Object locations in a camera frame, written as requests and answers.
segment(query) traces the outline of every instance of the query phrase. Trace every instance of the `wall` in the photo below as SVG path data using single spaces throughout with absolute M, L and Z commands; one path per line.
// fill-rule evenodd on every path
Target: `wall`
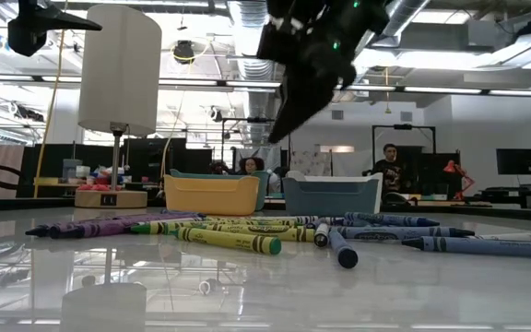
M 531 175 L 499 175 L 496 148 L 531 148 L 531 98 L 449 96 L 424 110 L 436 125 L 439 152 L 460 149 L 463 168 L 477 183 L 473 195 L 491 186 L 531 184 Z
M 414 102 L 391 102 L 391 113 L 387 114 L 386 103 L 378 102 L 342 102 L 320 111 L 301 128 L 291 134 L 292 149 L 295 151 L 313 151 L 315 145 L 352 146 L 361 155 L 362 170 L 372 167 L 372 126 L 402 124 L 401 112 L 413 112 L 412 125 L 423 125 L 423 110 Z M 344 120 L 331 120 L 331 110 L 343 110 Z M 426 136 L 418 130 L 396 131 L 393 129 L 376 129 L 376 159 L 383 158 L 384 144 L 394 143 L 404 146 L 422 146 L 431 151 L 431 132 Z M 288 146 L 285 138 L 281 143 Z

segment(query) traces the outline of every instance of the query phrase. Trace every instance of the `yellow bin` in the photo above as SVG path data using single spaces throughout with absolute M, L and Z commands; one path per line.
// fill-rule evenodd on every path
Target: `yellow bin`
M 255 211 L 259 178 L 188 179 L 165 175 L 167 209 L 248 216 Z

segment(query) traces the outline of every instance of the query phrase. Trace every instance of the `black t-shirt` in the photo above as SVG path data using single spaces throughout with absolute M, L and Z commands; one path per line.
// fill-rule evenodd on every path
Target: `black t-shirt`
M 383 192 L 399 192 L 403 183 L 403 165 L 398 162 L 380 160 L 374 165 L 373 173 L 383 174 Z

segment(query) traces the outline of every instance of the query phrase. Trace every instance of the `lamp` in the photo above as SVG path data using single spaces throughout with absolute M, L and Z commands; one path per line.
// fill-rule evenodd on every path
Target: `lamp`
M 117 191 L 120 137 L 146 136 L 157 126 L 161 29 L 151 18 L 127 6 L 100 5 L 88 19 L 104 30 L 88 31 L 83 54 L 79 125 L 114 136 L 112 188 L 78 190 L 82 208 L 145 208 L 147 193 Z
M 453 160 L 448 161 L 448 164 L 446 165 L 446 167 L 443 168 L 443 171 L 451 174 L 459 174 L 460 176 L 462 176 L 462 179 L 464 181 L 464 184 L 462 185 L 462 190 L 460 190 L 456 193 L 456 195 L 454 195 L 454 199 L 464 200 L 463 193 L 473 184 L 475 184 L 475 181 L 468 176 L 467 172 L 460 165 L 454 163 Z

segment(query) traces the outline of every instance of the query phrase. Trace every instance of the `man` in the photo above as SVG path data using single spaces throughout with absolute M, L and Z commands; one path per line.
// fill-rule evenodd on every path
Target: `man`
M 399 192 L 403 181 L 403 165 L 396 161 L 396 146 L 387 144 L 383 152 L 384 160 L 376 162 L 372 173 L 383 174 L 383 193 Z

